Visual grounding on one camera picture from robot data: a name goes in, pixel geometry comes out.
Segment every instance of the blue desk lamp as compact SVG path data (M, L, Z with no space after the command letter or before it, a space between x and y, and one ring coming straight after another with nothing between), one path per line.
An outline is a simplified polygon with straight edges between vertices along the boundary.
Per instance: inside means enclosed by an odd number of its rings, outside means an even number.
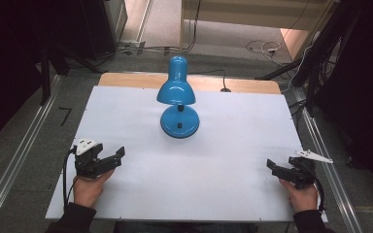
M187 82L187 60L174 56L169 61L168 81L158 92L156 100L172 105L160 119L163 131L174 138L187 138L199 126L199 117L190 104L195 103L195 94Z

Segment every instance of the white tabletop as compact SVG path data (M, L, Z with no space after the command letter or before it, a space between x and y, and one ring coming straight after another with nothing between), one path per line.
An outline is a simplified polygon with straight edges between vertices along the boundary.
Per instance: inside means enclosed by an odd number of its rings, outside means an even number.
M292 221L287 192L266 167L290 167L302 150L283 95L195 91L198 131L174 139L160 128L167 105L157 89L96 86L76 134L103 144L99 157L124 146L106 182L98 218L127 220ZM76 175L68 161L68 187ZM60 177L47 218L60 218Z

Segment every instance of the white bracket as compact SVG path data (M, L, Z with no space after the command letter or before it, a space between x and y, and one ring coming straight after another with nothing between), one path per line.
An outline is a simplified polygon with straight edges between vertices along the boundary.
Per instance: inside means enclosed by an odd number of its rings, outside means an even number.
M77 145L77 155L81 155L91 148L95 147L99 143L91 139L80 139Z
M295 154L299 155L299 156L302 156L302 157L305 157L305 158L321 161L321 162L333 163L332 159L322 157L319 154L311 152L310 150L304 150L304 151L301 151L301 152L296 151Z

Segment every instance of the black sleeve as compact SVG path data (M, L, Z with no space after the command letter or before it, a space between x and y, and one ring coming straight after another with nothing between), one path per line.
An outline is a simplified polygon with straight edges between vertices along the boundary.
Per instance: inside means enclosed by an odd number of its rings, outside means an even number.
M68 208L58 222L53 222L46 233L85 233L95 217L96 211L74 203Z
M304 211L293 215L296 228L299 233L330 233L331 229L326 229L319 211Z

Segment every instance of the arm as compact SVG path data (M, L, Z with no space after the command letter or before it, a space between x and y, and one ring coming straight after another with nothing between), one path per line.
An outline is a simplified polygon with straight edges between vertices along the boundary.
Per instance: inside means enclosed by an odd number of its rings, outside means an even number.
M287 181L280 180L280 183L289 192L289 201L295 210L293 219L300 233L333 232L325 228L317 210L318 192L313 185L298 190Z
M93 209L98 197L102 194L104 182L113 171L103 174L95 180L76 177L74 185L74 203L68 208L58 222L50 224L46 233L84 233L89 232L89 226L95 217Z

